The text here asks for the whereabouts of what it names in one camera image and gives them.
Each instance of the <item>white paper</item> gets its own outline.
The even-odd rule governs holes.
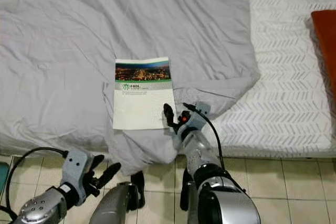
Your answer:
[[[166,128],[163,104],[168,103],[175,113],[168,58],[115,62],[113,128]]]

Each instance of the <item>tiled floor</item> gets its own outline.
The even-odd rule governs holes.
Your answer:
[[[336,163],[331,159],[225,158],[226,168],[256,204],[263,224],[336,224]],[[0,162],[12,162],[1,157]],[[61,179],[62,158],[27,159],[16,171],[10,198],[17,212],[22,204]],[[146,205],[127,214],[127,224],[185,224],[180,205],[182,174],[186,160],[177,157],[169,165],[151,166],[145,173]],[[99,176],[107,164],[96,170]],[[87,224],[103,195],[117,183],[129,180],[121,173],[106,185],[98,198],[90,197],[72,208],[62,223]],[[0,212],[0,224],[9,218]]]

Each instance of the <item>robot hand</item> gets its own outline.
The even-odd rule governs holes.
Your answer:
[[[27,201],[13,224],[57,224],[74,205],[80,206],[118,172],[121,165],[108,167],[100,178],[94,178],[94,169],[104,160],[103,155],[92,156],[82,150],[71,150],[62,168],[62,180],[58,188],[51,187],[42,195]]]

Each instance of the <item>gray blanket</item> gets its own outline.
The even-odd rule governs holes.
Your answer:
[[[173,160],[170,131],[111,129],[116,58],[169,57],[177,110],[212,117],[259,77],[249,0],[0,0],[0,22],[0,152],[105,140],[126,174]]]
[[[249,0],[117,0],[121,52],[117,57],[170,58],[176,109],[209,103],[224,113],[257,81],[250,42]],[[176,156],[169,130],[116,131],[113,82],[104,91],[109,110],[106,140],[124,173]]]

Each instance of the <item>white mattress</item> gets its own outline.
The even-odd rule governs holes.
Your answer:
[[[250,1],[261,79],[215,120],[224,155],[335,157],[335,102],[310,13],[336,0]]]

